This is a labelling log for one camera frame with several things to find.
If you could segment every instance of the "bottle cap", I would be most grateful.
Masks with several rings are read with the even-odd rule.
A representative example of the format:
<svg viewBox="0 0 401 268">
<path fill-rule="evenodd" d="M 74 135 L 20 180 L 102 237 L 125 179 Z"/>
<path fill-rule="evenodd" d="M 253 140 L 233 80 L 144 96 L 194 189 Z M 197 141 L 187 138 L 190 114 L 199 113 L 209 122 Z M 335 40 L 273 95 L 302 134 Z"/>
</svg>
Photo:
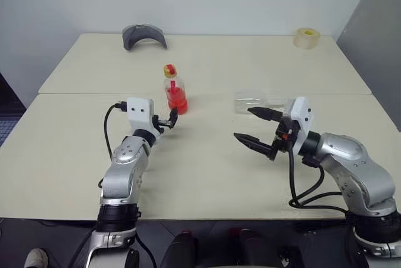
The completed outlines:
<svg viewBox="0 0 401 268">
<path fill-rule="evenodd" d="M 177 76 L 177 70 L 175 69 L 175 66 L 173 64 L 167 64 L 164 66 L 164 76 L 166 76 L 167 78 Z"/>
</svg>

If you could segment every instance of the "shoe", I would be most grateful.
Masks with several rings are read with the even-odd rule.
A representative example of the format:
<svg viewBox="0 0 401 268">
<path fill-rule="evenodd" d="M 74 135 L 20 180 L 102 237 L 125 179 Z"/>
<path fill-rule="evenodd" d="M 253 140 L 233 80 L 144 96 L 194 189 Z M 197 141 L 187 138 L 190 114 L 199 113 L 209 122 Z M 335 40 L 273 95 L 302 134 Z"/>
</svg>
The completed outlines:
<svg viewBox="0 0 401 268">
<path fill-rule="evenodd" d="M 32 249 L 25 260 L 24 268 L 48 268 L 48 255 L 43 249 Z"/>
</svg>

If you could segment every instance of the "white table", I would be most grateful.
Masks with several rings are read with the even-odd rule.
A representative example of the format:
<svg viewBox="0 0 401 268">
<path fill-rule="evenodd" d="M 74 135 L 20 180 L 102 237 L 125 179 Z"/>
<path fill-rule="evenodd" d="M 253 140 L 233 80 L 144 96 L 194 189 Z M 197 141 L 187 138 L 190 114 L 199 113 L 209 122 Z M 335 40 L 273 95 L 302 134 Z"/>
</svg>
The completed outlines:
<svg viewBox="0 0 401 268">
<path fill-rule="evenodd" d="M 39 92 L 154 93 L 163 88 L 163 66 L 176 65 L 193 95 L 240 89 L 370 94 L 329 36 L 316 48 L 293 45 L 292 36 L 167 36 L 123 49 L 121 34 L 82 34 Z"/>
<path fill-rule="evenodd" d="M 0 217 L 94 220 L 109 167 L 103 117 L 129 95 L 39 95 L 0 148 Z M 165 96 L 141 94 L 166 116 Z M 288 158 L 275 162 L 247 149 L 234 131 L 271 143 L 275 122 L 235 114 L 232 94 L 188 95 L 189 111 L 153 147 L 143 176 L 140 209 L 145 219 L 322 219 L 341 217 L 331 210 L 288 206 Z M 310 95 L 313 130 L 359 139 L 371 157 L 400 183 L 400 137 L 371 95 Z M 109 119 L 112 147 L 129 133 L 126 113 Z M 318 172 L 296 161 L 298 191 Z M 330 176 L 320 192 L 337 190 Z M 396 192 L 401 202 L 401 189 Z M 341 197 L 321 204 L 344 207 Z"/>
</svg>

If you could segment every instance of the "red liquid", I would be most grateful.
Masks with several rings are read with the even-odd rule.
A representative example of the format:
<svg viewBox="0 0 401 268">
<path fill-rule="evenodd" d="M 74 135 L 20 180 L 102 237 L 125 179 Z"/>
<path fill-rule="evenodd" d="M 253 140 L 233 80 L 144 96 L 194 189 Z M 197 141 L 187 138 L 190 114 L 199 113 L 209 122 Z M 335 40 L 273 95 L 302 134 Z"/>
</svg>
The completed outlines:
<svg viewBox="0 0 401 268">
<path fill-rule="evenodd" d="M 169 101 L 170 109 L 178 108 L 178 114 L 182 115 L 188 110 L 188 102 L 185 97 L 185 91 L 181 88 L 167 88 L 167 99 Z"/>
</svg>

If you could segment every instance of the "white wall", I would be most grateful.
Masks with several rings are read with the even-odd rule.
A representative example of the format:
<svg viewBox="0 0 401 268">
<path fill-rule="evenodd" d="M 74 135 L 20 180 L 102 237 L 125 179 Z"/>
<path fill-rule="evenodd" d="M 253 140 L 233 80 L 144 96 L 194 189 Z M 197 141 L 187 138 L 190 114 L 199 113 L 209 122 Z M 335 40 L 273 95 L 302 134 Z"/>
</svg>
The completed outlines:
<svg viewBox="0 0 401 268">
<path fill-rule="evenodd" d="M 292 34 L 309 26 L 336 39 L 358 1 L 0 0 L 0 72 L 29 105 L 80 33 L 135 23 L 170 34 Z"/>
</svg>

